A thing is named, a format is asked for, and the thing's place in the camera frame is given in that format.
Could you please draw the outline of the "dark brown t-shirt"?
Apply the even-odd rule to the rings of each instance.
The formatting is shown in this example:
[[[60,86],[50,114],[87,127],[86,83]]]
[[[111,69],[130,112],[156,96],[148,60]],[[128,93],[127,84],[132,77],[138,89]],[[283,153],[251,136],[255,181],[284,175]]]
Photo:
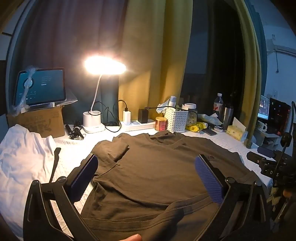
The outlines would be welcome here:
[[[258,180],[238,153],[181,133],[122,133],[92,153],[99,166],[81,215],[100,240],[196,240],[218,208],[195,170],[200,154],[226,177]]]

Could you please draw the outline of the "white mug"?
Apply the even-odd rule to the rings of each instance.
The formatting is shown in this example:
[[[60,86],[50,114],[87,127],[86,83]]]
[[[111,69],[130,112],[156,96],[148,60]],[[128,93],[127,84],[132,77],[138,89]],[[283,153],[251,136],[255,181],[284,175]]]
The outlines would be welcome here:
[[[267,131],[267,124],[265,124],[261,121],[257,121],[256,122],[256,129],[261,132],[266,132]]]

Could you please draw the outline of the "yellow tissue box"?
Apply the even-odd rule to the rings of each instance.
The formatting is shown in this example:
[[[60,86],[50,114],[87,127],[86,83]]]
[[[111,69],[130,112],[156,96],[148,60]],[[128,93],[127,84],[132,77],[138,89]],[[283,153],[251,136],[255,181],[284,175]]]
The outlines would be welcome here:
[[[227,127],[226,133],[240,142],[244,142],[248,134],[246,126],[244,126],[236,117],[234,117],[232,125]]]

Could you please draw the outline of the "computer monitor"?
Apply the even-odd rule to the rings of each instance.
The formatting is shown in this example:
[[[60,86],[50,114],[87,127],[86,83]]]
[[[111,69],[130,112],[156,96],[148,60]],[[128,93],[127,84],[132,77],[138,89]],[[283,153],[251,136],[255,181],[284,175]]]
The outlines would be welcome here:
[[[257,117],[263,120],[268,120],[268,115],[269,115],[269,98],[261,95]]]

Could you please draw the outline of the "white garment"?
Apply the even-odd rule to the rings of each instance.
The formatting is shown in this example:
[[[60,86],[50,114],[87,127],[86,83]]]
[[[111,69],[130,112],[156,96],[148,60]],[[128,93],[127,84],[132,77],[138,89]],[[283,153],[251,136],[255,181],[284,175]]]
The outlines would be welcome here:
[[[50,180],[56,144],[20,125],[9,128],[1,142],[1,214],[21,226],[25,202],[33,180]]]

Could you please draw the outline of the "steel tumbler cup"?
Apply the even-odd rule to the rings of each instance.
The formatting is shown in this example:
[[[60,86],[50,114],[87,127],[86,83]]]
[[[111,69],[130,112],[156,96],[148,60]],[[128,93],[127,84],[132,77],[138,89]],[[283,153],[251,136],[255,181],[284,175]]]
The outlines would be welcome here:
[[[223,115],[223,130],[226,131],[228,126],[230,125],[232,116],[233,116],[233,108],[225,107],[224,115]]]

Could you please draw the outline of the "clear jar white lid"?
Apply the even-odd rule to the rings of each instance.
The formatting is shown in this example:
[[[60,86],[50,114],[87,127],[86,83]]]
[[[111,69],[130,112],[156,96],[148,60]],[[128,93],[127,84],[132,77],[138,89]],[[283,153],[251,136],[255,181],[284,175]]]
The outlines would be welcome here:
[[[197,122],[197,106],[195,103],[184,103],[182,109],[188,111],[186,127],[194,126]]]

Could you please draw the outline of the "brown cardboard box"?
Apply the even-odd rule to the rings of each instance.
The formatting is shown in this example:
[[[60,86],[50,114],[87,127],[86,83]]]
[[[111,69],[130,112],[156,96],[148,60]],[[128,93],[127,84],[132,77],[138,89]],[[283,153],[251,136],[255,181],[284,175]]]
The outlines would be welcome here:
[[[27,128],[30,132],[39,133],[41,137],[53,138],[62,137],[65,135],[65,128],[62,116],[62,106],[39,109],[20,113],[18,116],[7,114],[9,127],[16,124]]]

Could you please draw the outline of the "white perforated plastic basket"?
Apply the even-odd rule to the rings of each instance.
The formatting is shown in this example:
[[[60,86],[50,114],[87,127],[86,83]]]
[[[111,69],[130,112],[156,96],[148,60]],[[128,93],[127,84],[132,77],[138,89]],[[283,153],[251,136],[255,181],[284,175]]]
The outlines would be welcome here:
[[[167,108],[164,115],[167,119],[166,129],[172,133],[183,133],[186,129],[188,113],[187,110]]]

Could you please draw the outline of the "plastic cola bottle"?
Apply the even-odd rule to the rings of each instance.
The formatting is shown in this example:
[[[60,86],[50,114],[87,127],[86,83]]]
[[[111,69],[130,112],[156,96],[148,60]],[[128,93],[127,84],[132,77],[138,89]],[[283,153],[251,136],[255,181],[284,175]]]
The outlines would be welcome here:
[[[222,118],[223,115],[223,99],[222,99],[222,94],[217,93],[217,97],[214,100],[213,104],[213,111],[215,114],[217,114],[218,119]]]

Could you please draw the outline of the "red gold tin can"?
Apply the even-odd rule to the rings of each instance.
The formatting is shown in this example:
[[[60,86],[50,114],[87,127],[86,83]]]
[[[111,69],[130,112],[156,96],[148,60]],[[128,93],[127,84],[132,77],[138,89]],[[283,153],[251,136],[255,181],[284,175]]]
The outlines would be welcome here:
[[[157,116],[154,129],[158,132],[167,129],[167,119],[165,117]]]

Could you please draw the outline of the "white power strip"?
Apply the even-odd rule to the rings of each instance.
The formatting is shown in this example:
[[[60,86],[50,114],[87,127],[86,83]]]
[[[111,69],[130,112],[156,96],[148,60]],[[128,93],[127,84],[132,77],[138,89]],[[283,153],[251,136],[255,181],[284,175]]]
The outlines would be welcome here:
[[[155,123],[156,122],[151,119],[148,119],[147,123],[140,123],[138,120],[131,120],[129,125],[127,125],[124,121],[121,121],[121,128],[125,132],[147,130],[150,128],[154,128]]]

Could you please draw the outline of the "white charger adapter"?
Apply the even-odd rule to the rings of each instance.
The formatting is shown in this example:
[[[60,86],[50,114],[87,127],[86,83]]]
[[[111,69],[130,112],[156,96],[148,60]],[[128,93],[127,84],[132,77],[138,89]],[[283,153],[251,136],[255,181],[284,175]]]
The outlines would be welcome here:
[[[131,122],[131,112],[128,110],[123,111],[123,123],[125,125],[130,125]]]

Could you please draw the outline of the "white desk lamp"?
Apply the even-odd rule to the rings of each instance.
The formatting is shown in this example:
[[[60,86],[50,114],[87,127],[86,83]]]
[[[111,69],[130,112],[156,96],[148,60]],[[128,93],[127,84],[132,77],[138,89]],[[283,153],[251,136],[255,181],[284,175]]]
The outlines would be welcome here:
[[[119,60],[105,55],[92,55],[85,59],[84,68],[97,78],[94,97],[90,109],[83,113],[82,128],[86,133],[97,133],[109,126],[121,126],[117,110],[115,87],[126,66]]]

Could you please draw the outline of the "yellow curtain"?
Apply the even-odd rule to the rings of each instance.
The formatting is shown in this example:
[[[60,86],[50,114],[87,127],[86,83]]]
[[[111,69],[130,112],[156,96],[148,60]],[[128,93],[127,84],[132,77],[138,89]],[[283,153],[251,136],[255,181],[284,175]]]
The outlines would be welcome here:
[[[170,96],[180,97],[190,37],[193,1],[128,1],[121,59],[128,71],[119,79],[118,96],[132,116]],[[252,145],[261,92],[261,61],[253,20],[246,1],[206,1],[209,27],[206,77],[193,82],[198,107],[208,113],[214,94],[231,97],[246,126],[244,145]]]

